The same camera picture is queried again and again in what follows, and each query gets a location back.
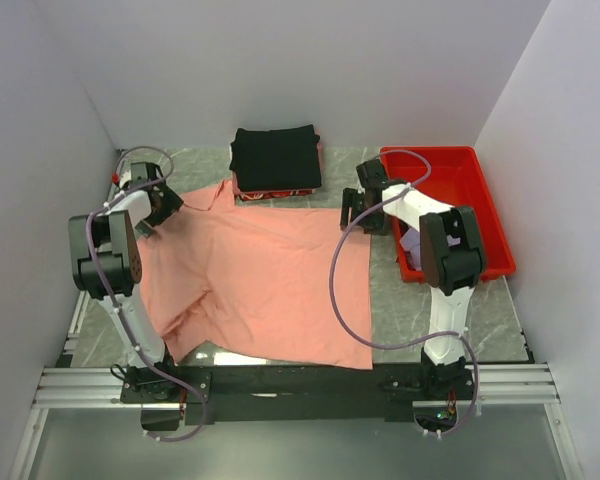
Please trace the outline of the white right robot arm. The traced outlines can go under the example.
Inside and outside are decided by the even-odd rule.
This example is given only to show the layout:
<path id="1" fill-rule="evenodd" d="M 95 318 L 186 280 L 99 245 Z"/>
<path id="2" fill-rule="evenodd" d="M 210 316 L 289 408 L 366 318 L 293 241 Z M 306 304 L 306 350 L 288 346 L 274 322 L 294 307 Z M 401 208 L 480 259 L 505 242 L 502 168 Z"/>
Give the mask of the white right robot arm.
<path id="1" fill-rule="evenodd" d="M 347 236 L 356 227 L 375 234 L 392 217 L 417 233 L 420 268 L 430 288 L 428 334 L 421 345 L 418 388 L 428 395 L 445 395 L 462 385 L 473 386 L 466 368 L 471 357 L 465 337 L 470 300 L 487 259 L 476 214 L 470 206 L 452 206 L 416 189 L 418 181 L 391 179 L 376 156 L 356 167 L 359 186 L 342 192 L 340 227 L 343 230 L 331 260 L 329 295 L 337 320 L 359 343 L 377 350 L 400 350 L 414 342 L 380 345 L 366 340 L 348 326 L 338 308 L 335 273 Z"/>

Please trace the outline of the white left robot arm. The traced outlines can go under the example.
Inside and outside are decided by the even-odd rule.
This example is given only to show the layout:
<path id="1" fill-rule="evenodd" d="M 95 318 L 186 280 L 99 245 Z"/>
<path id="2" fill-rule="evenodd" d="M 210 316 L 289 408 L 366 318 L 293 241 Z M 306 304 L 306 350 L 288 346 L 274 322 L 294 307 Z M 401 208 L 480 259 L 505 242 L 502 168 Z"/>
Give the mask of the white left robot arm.
<path id="1" fill-rule="evenodd" d="M 155 401 L 177 395 L 183 384 L 155 331 L 140 294 L 143 269 L 136 235 L 151 236 L 177 213 L 183 200 L 151 162 L 130 166 L 114 178 L 112 200 L 88 215 L 68 221 L 72 278 L 111 318 L 124 345 L 123 366 L 110 372 L 130 391 Z"/>

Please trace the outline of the salmon pink t shirt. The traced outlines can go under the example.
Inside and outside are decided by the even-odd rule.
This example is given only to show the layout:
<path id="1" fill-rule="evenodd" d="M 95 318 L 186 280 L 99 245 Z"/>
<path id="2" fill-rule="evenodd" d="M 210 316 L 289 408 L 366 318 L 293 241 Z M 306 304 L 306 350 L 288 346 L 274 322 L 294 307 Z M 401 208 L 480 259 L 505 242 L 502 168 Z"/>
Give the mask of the salmon pink t shirt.
<path id="1" fill-rule="evenodd" d="M 338 210 L 240 206 L 227 180 L 183 201 L 138 243 L 141 296 L 176 360 L 211 342 L 251 357 L 371 368 L 371 349 L 343 329 L 330 301 Z M 370 237 L 353 232 L 335 273 L 340 313 L 366 340 L 370 256 Z"/>

